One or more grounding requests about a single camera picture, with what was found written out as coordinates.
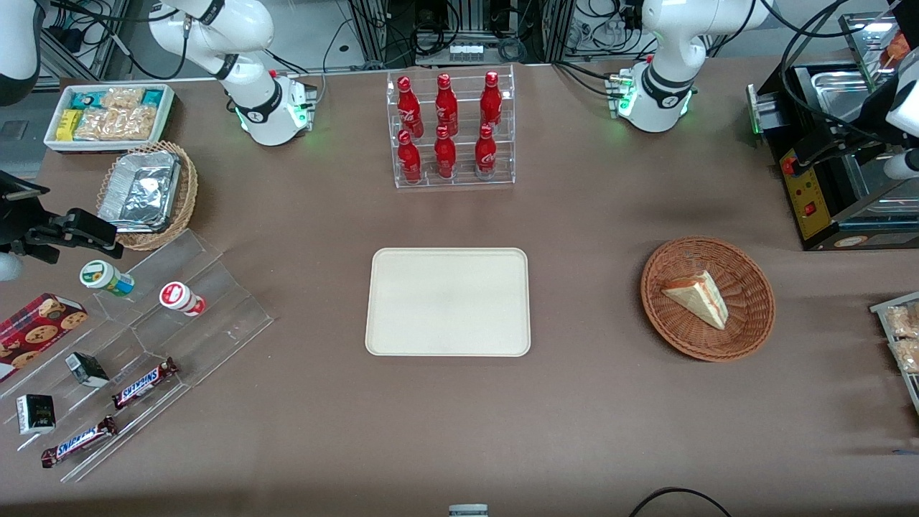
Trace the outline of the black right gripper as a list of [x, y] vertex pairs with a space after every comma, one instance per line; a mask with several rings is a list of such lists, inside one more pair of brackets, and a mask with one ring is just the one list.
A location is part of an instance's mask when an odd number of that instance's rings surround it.
[[[87, 210], [72, 208], [66, 215], [44, 209], [39, 200], [48, 187], [1, 171], [1, 245], [17, 256], [32, 256], [48, 264], [60, 258], [58, 248], [87, 248], [121, 259], [124, 246], [117, 228]], [[29, 242], [20, 240], [29, 232]]]

